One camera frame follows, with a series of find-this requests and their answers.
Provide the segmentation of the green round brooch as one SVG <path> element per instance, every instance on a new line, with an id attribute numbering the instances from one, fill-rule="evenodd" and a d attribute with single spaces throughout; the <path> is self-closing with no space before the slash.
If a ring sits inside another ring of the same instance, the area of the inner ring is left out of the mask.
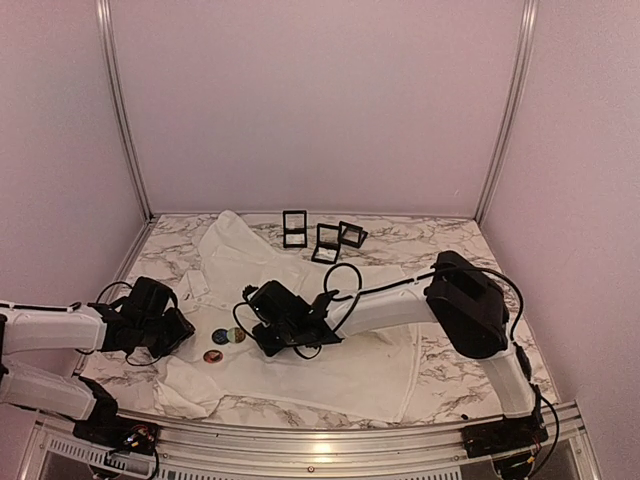
<path id="1" fill-rule="evenodd" d="M 246 333 L 241 328 L 233 327 L 226 331 L 226 338 L 231 344 L 239 344 L 245 341 Z"/>

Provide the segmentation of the blue round brooch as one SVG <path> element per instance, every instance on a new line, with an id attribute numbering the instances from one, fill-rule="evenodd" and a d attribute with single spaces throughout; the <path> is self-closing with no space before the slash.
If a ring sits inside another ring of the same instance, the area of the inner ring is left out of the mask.
<path id="1" fill-rule="evenodd" d="M 229 343 L 228 331 L 226 329 L 224 329 L 224 328 L 216 329 L 211 334 L 211 340 L 216 345 L 226 345 L 226 344 L 228 344 Z"/>

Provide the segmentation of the white button shirt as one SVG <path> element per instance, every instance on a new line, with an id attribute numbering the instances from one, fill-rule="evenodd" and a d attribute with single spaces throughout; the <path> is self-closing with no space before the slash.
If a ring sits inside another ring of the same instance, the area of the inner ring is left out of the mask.
<path id="1" fill-rule="evenodd" d="M 366 326 L 349 298 L 401 279 L 397 266 L 356 271 L 273 248 L 236 213 L 199 242 L 201 263 L 179 296 L 194 335 L 159 365 L 156 408 L 205 418 L 223 397 L 247 396 L 399 421 L 417 377 L 418 332 Z"/>

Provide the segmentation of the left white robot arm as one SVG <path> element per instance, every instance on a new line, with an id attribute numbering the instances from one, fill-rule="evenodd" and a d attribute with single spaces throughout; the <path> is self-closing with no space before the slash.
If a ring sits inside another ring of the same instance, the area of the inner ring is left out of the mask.
<path id="1" fill-rule="evenodd" d="M 41 306 L 5 302 L 1 305 L 1 402 L 86 421 L 102 443 L 119 444 L 126 436 L 126 423 L 117 416 L 117 401 L 99 383 L 82 376 L 56 375 L 12 356 L 65 349 L 130 356 L 144 348 L 155 362 L 194 333 L 175 292 L 148 277 L 138 278 L 127 295 L 110 303 Z"/>

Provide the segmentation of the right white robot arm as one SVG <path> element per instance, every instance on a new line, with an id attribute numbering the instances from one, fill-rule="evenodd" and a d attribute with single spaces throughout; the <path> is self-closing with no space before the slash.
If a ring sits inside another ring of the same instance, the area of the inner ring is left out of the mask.
<path id="1" fill-rule="evenodd" d="M 505 419 L 495 438 L 515 448 L 534 431 L 540 406 L 531 364 L 515 339 L 521 319 L 510 315 L 503 284 L 494 270 L 476 267 L 455 251 L 438 254 L 427 273 L 353 293 L 325 287 L 306 302 L 282 283 L 248 286 L 242 298 L 259 323 L 251 335 L 269 357 L 291 348 L 319 349 L 365 332 L 417 323 L 436 323 L 454 350 L 477 361 L 493 387 Z"/>

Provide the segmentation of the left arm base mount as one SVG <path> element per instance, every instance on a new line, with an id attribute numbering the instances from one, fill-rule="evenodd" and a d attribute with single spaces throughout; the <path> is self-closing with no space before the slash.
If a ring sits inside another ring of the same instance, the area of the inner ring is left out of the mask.
<path id="1" fill-rule="evenodd" d="M 156 423 L 122 417 L 111 398 L 96 400 L 86 420 L 76 420 L 76 438 L 108 447 L 113 453 L 131 452 L 152 456 L 156 450 L 159 426 Z"/>

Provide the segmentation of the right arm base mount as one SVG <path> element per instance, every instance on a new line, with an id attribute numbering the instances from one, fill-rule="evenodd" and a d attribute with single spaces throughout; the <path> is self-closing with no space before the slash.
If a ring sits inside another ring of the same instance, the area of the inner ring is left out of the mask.
<path id="1" fill-rule="evenodd" d="M 546 424 L 539 412 L 519 418 L 465 426 L 462 441 L 469 458 L 495 455 L 542 443 L 549 438 Z"/>

